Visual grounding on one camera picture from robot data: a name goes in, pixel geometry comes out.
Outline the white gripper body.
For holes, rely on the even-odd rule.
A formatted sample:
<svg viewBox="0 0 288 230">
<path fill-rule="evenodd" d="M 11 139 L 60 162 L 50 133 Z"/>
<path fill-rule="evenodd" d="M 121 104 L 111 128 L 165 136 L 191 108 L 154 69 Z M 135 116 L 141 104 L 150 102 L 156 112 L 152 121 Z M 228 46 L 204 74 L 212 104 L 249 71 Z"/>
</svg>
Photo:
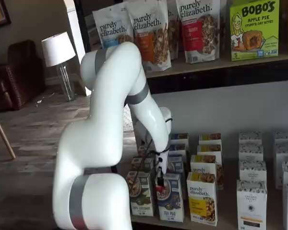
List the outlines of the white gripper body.
<svg viewBox="0 0 288 230">
<path fill-rule="evenodd" d="M 157 169 L 161 169 L 162 173 L 166 173 L 168 168 L 168 151 L 162 152 L 157 156 L 157 163 Z"/>
</svg>

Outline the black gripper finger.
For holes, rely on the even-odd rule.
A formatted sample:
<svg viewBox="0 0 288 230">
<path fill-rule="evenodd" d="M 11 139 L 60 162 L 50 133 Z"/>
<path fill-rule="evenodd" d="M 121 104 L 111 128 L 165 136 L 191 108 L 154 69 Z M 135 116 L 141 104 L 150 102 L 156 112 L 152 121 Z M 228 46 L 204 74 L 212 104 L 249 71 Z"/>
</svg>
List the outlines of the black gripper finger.
<svg viewBox="0 0 288 230">
<path fill-rule="evenodd" d="M 156 178 L 156 184 L 157 186 L 164 186 L 164 178 L 163 178 L 163 172 L 162 172 L 162 168 L 159 167 L 157 170 L 157 178 Z"/>
</svg>

